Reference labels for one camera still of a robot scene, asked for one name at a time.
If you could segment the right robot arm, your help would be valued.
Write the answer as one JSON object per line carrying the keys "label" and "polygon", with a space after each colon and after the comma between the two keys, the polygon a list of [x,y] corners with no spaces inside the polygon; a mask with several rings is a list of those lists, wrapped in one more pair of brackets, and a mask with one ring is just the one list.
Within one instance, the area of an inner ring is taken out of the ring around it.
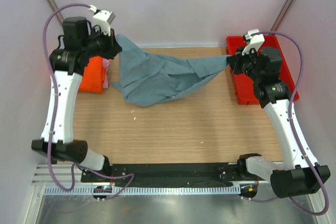
{"label": "right robot arm", "polygon": [[280,79],[280,51],[264,47],[245,52],[240,47],[227,61],[233,74],[245,74],[252,80],[254,95],[274,127],[283,156],[283,164],[277,165],[259,154],[241,155],[236,167],[238,177],[262,178],[279,198],[317,193],[329,179],[330,170],[327,165],[319,165],[300,129],[290,104],[291,92]]}

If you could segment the grey-blue t shirt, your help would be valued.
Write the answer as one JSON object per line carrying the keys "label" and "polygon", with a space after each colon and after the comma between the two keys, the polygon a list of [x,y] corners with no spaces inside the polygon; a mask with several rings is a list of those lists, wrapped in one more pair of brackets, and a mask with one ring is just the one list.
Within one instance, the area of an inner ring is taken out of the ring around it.
{"label": "grey-blue t shirt", "polygon": [[203,88],[227,67],[227,55],[179,58],[152,54],[129,38],[117,35],[119,81],[112,86],[124,101],[141,107],[173,101]]}

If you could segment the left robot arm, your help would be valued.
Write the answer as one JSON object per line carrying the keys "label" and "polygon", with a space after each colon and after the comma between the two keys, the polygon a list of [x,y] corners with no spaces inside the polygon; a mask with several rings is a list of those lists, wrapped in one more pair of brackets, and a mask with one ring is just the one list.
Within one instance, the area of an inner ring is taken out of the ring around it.
{"label": "left robot arm", "polygon": [[62,24],[63,35],[49,56],[51,96],[45,127],[40,139],[33,140],[32,150],[57,161],[70,161],[93,170],[100,182],[111,177],[109,160],[90,150],[86,141],[74,139],[73,114],[85,67],[90,58],[114,59],[122,48],[117,43],[111,19],[94,15],[68,17]]}

